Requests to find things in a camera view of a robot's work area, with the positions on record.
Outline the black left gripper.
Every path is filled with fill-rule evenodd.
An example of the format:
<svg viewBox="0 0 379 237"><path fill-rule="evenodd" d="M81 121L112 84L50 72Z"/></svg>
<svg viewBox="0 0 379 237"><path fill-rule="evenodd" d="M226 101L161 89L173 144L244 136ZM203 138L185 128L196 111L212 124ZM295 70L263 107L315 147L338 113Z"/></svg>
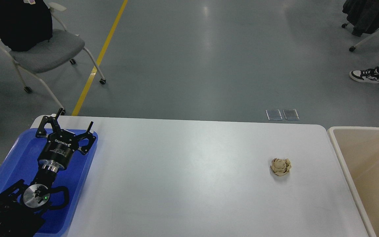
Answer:
<svg viewBox="0 0 379 237"><path fill-rule="evenodd" d="M44 116L37 128L36 138L47 138L42 152L38 156L38 166L40 169L50 171L65 171L76 150L82 155L86 155L96 141L96 136L91 132L93 121L89 123L84 133L76 135L68 130L62 130L58 118L65 114L64 108L59 108L55 116ZM52 132L47 133L45 126L50 124ZM87 140L88 143L79 146L79 142Z"/></svg>

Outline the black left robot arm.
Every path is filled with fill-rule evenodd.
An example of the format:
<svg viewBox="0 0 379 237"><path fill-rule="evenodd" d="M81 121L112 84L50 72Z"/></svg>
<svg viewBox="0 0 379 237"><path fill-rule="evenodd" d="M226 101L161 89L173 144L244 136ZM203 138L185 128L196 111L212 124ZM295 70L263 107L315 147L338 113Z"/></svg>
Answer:
<svg viewBox="0 0 379 237"><path fill-rule="evenodd" d="M0 167L0 237L61 237L69 229L98 135L62 129L63 113L23 132Z"/></svg>

